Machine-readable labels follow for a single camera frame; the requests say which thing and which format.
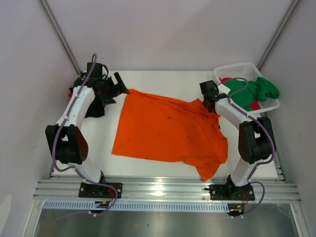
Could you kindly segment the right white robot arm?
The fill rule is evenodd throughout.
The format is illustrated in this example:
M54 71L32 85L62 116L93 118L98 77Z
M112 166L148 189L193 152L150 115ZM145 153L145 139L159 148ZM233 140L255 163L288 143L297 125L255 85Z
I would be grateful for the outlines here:
M275 158L272 124L268 117L255 117L238 106L232 99L233 94L221 93L214 81L205 81L199 85L204 107L209 112L223 116L238 129L240 159L225 187L226 195L237 199L243 194L243 186L250 183L256 169L271 163Z

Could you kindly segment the orange t shirt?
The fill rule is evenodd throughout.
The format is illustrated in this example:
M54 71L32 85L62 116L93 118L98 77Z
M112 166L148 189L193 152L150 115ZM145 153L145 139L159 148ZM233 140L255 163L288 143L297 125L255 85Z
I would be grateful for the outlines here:
M229 145L199 99L186 102L135 89L125 98L112 153L194 166L203 181L227 161Z

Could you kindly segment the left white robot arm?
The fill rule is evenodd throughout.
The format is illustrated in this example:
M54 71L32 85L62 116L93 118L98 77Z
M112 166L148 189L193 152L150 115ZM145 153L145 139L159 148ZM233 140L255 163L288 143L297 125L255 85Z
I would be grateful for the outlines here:
M88 143L81 132L85 118L104 116L104 108L114 104L115 97L129 94L119 72L111 77L106 65L88 62L87 71L74 81L70 88L70 101L59 120L45 129L47 143L55 170L65 172L73 169L85 183L90 183L90 192L103 197L107 185L103 172L88 157Z

